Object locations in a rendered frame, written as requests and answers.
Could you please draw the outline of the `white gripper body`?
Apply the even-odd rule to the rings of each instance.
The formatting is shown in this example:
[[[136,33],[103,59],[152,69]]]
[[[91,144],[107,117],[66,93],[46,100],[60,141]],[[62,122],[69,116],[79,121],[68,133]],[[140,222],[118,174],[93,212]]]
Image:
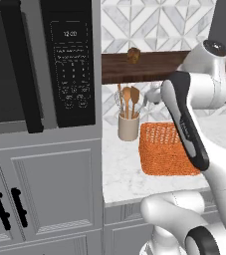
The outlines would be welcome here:
[[[145,104],[147,103],[154,103],[155,105],[161,102],[161,92],[160,86],[151,87],[145,94],[144,100]]]

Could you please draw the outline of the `orange woven basket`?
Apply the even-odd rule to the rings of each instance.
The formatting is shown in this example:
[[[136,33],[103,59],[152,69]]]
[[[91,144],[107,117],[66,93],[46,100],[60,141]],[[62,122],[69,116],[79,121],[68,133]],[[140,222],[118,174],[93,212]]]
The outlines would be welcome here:
[[[138,152],[142,171],[155,176],[195,176],[200,170],[189,161],[174,123],[140,126]]]

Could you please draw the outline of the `grey base cabinet door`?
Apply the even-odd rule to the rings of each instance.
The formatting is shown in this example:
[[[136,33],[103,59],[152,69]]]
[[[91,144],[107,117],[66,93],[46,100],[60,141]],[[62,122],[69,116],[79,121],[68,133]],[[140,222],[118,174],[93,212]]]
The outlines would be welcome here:
[[[142,220],[108,224],[104,229],[105,255],[139,255],[153,226]]]

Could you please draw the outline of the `wooden spatula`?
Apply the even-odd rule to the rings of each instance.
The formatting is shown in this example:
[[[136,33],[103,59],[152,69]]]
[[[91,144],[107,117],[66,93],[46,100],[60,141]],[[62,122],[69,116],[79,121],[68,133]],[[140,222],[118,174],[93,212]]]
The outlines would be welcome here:
[[[135,106],[139,100],[139,89],[137,89],[136,87],[131,87],[130,98],[132,101],[132,105]]]

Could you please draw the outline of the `wooden spoon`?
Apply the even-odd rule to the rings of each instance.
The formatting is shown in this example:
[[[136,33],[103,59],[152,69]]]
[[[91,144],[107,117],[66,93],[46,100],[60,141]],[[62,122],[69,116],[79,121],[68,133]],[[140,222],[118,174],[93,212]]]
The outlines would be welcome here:
[[[128,102],[130,99],[130,87],[124,87],[122,93],[125,101],[125,118],[128,119]]]

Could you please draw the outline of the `metal whisk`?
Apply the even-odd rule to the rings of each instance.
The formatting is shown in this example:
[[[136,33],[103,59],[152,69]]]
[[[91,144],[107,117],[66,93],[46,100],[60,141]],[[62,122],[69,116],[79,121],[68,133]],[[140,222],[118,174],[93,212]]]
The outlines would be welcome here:
[[[124,116],[124,99],[123,99],[122,92],[116,91],[114,93],[114,100],[115,100],[115,103],[117,104],[117,106],[119,108],[120,114],[122,116]]]

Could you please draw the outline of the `brown round jar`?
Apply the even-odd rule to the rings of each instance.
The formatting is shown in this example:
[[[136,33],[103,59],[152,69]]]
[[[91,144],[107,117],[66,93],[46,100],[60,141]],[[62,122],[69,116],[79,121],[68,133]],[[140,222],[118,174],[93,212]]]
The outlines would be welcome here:
[[[131,64],[136,64],[140,57],[140,49],[132,47],[127,51],[127,60]]]

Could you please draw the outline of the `beige utensil pot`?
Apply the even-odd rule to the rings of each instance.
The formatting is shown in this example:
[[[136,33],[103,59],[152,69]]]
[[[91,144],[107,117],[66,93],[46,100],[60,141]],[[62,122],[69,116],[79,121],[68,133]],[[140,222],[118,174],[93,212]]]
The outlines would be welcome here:
[[[118,116],[117,135],[123,141],[133,141],[138,137],[139,116],[126,119],[123,114]]]

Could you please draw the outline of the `grey microwave oven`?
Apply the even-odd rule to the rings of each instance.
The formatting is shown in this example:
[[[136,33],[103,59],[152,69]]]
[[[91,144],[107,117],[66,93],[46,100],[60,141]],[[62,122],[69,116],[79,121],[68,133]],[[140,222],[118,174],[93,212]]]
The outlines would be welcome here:
[[[94,126],[102,88],[100,3],[20,1],[44,130]],[[0,13],[0,133],[16,131],[28,132]]]

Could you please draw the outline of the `grey wide drawer front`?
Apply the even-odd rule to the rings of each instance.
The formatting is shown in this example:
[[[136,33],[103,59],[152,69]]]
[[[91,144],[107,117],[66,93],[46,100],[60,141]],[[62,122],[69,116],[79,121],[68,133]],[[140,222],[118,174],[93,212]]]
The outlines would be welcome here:
[[[0,255],[104,255],[102,231],[99,229],[39,242],[4,246],[0,247]]]

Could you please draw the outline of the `dark wooden wall shelf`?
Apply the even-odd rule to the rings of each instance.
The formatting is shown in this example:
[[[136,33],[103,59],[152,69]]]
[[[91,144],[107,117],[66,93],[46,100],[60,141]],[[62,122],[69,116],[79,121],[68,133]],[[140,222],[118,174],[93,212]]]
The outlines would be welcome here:
[[[183,62],[188,51],[144,52],[136,64],[127,54],[102,54],[102,84],[123,84],[165,80]]]

